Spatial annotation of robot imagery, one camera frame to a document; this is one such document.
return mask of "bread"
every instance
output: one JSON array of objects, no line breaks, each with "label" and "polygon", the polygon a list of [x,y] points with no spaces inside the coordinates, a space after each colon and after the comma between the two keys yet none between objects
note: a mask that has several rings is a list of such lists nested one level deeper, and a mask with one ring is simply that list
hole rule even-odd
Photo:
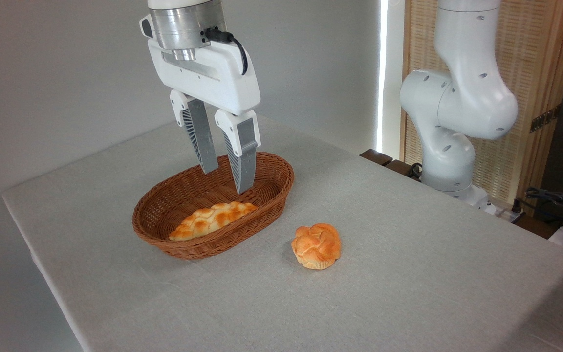
[{"label": "bread", "polygon": [[169,234],[171,241],[186,241],[205,236],[257,209],[251,203],[219,203],[196,210]]},{"label": "bread", "polygon": [[326,269],[340,258],[338,230],[328,223],[299,227],[291,245],[297,261],[308,269]]}]

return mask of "wooden block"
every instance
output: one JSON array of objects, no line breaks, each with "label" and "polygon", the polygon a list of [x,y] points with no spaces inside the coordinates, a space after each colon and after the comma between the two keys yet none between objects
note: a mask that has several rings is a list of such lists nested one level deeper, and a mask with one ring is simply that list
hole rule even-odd
[{"label": "wooden block", "polygon": [[390,156],[382,154],[374,149],[369,149],[366,152],[360,154],[360,156],[382,166],[385,166],[392,161],[392,158]]},{"label": "wooden block", "polygon": [[386,165],[387,169],[391,169],[392,171],[396,171],[403,176],[408,176],[410,174],[411,165],[407,165],[406,163],[400,160],[394,160],[388,165]]},{"label": "wooden block", "polygon": [[516,222],[516,226],[532,232],[544,239],[549,239],[557,230],[557,226],[551,226],[530,216],[523,216],[520,220],[518,220],[518,222]]}]

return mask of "wicker basket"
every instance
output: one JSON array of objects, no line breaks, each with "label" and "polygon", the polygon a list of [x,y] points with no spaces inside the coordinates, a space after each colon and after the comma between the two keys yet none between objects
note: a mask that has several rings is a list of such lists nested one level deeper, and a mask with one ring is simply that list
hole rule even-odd
[{"label": "wicker basket", "polygon": [[[214,256],[241,243],[279,218],[295,173],[286,160],[258,152],[253,187],[236,194],[227,156],[218,158],[218,169],[205,175],[191,167],[155,185],[134,209],[132,224],[140,238],[171,256],[199,259]],[[248,202],[258,208],[208,235],[173,242],[169,234],[195,210],[217,203]]]}]

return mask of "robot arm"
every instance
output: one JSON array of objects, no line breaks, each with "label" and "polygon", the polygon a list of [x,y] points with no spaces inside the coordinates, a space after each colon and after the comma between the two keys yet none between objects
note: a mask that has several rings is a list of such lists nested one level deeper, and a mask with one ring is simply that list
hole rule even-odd
[{"label": "robot arm", "polygon": [[434,46],[453,78],[440,100],[438,120],[476,138],[501,138],[518,115],[494,55],[499,5],[500,0],[442,0],[436,18]]},{"label": "robot arm", "polygon": [[451,73],[413,71],[400,93],[422,144],[422,182],[480,209],[487,193],[471,183],[475,150],[465,134],[501,138],[518,116],[494,55],[499,5],[439,0],[434,45]]},{"label": "robot arm", "polygon": [[218,164],[204,103],[219,108],[215,122],[225,136],[237,192],[244,192],[253,185],[261,144],[253,111],[260,89],[249,54],[224,32],[221,0],[148,0],[148,6],[140,28],[160,80],[172,88],[178,125],[208,173]]}]

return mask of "braided bread loaf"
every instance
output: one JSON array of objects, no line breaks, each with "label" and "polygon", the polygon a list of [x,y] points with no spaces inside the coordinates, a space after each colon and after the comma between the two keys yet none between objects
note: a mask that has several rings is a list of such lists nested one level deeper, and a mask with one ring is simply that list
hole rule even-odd
[{"label": "braided bread loaf", "polygon": [[257,209],[251,203],[219,203],[196,210],[169,234],[171,241],[186,241],[205,236]]}]

